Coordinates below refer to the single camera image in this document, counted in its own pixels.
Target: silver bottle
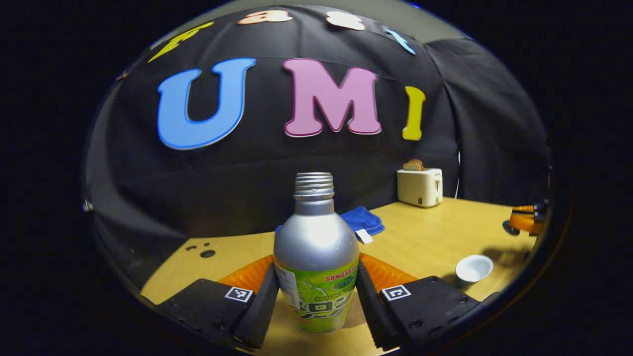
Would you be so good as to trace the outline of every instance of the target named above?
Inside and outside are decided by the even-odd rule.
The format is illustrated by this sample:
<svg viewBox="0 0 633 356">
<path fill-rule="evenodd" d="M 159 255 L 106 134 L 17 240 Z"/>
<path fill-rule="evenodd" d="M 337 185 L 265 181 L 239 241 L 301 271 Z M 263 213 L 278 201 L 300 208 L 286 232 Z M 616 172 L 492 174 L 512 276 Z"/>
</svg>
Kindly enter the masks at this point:
<svg viewBox="0 0 633 356">
<path fill-rule="evenodd" d="M 332 175 L 298 173 L 295 212 L 275 237 L 280 287 L 299 327 L 329 333 L 345 321 L 356 282 L 358 242 L 334 212 Z"/>
</svg>

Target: wooden table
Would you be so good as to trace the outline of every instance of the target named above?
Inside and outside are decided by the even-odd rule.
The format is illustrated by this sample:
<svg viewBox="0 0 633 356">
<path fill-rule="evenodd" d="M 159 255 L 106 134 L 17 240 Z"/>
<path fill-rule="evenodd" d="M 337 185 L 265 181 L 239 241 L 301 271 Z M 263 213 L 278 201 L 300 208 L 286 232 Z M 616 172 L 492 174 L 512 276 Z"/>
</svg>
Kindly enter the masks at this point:
<svg viewBox="0 0 633 356">
<path fill-rule="evenodd" d="M 511 207 L 443 198 L 440 205 L 419 208 L 401 202 L 372 210 L 385 226 L 373 242 L 360 251 L 415 277 L 439 276 L 454 281 L 455 265 L 468 255 L 487 255 L 494 261 L 490 276 L 465 291 L 483 300 L 501 291 L 521 270 L 534 237 L 521 232 L 509 235 L 501 227 Z M 267 256 L 273 250 L 273 232 L 245 236 L 190 239 L 149 278 L 141 294 L 159 304 L 196 279 L 212 281 Z M 216 254 L 201 258 L 212 249 Z M 292 314 L 281 293 L 261 350 L 255 355 L 382 355 L 376 349 L 365 316 L 354 292 L 345 326 L 330 334 L 312 335 L 294 329 Z"/>
</svg>

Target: bottle neck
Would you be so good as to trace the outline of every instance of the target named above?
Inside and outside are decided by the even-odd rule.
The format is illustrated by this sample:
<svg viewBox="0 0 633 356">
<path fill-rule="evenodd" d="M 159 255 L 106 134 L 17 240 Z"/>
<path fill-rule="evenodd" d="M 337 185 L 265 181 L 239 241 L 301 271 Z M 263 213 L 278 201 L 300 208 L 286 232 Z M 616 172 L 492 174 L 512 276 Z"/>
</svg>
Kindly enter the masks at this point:
<svg viewBox="0 0 633 356">
<path fill-rule="evenodd" d="M 300 215 L 325 215 L 334 213 L 334 200 L 296 200 L 294 213 Z"/>
</svg>

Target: white cup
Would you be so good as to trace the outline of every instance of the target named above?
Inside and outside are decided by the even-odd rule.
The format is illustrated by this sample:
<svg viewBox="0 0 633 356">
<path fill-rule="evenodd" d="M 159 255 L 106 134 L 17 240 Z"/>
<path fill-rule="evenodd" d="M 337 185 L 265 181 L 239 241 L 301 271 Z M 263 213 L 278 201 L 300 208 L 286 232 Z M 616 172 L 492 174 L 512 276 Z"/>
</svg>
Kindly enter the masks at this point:
<svg viewBox="0 0 633 356">
<path fill-rule="evenodd" d="M 486 278 L 494 264 L 492 260 L 483 255 L 470 255 L 463 258 L 455 267 L 459 288 L 469 286 Z"/>
</svg>

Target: blue cloth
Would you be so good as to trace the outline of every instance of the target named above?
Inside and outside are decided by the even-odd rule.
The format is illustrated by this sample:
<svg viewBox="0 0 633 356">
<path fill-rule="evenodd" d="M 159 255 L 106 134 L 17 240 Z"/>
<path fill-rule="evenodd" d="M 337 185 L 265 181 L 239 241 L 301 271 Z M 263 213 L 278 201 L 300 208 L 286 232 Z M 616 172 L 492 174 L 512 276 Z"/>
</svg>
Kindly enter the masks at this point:
<svg viewBox="0 0 633 356">
<path fill-rule="evenodd" d="M 365 207 L 358 207 L 354 210 L 350 210 L 341 214 L 341 217 L 348 223 L 349 227 L 354 232 L 360 229 L 365 229 L 369 235 L 373 236 L 385 229 L 382 225 L 382 220 L 376 215 L 370 213 L 369 210 L 365 209 Z M 281 225 L 275 229 L 275 235 L 277 235 L 279 229 L 281 229 Z"/>
</svg>

